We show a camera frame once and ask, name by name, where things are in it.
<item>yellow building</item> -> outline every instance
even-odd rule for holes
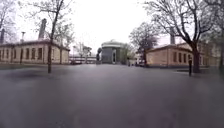
[[[199,44],[200,66],[209,66],[209,55],[205,44]],[[188,61],[193,61],[192,50],[188,44],[170,44],[147,51],[147,64],[159,67],[187,67]]]
[[[47,64],[49,43],[49,40],[36,40],[17,44],[2,44],[0,45],[0,63]],[[54,42],[51,58],[53,64],[68,64],[69,49],[60,47]]]

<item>courtyard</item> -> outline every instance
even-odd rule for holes
[[[223,128],[224,79],[119,65],[0,70],[0,128]]]

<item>domed building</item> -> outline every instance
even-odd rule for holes
[[[125,63],[126,57],[123,57],[122,50],[124,44],[111,40],[102,45],[101,61],[108,64],[121,64]]]

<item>overcast sky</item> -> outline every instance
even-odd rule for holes
[[[76,42],[92,47],[92,52],[103,42],[114,39],[129,43],[130,32],[142,22],[149,21],[142,8],[143,0],[76,0],[72,17]],[[18,31],[25,31],[25,40],[35,40],[34,24],[29,20],[17,18]],[[169,43],[168,37],[159,40],[159,44]]]

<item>chimney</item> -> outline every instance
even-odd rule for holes
[[[44,39],[44,33],[45,33],[46,23],[47,23],[47,20],[44,18],[44,19],[41,21],[41,26],[40,26],[40,31],[39,31],[38,40],[39,40],[39,39]]]
[[[176,44],[175,43],[175,32],[174,32],[173,27],[170,27],[170,44]]]
[[[20,40],[22,43],[24,42],[24,35],[26,32],[22,32],[22,39]]]
[[[0,44],[4,43],[4,36],[5,36],[5,29],[2,29],[1,36],[0,36]]]

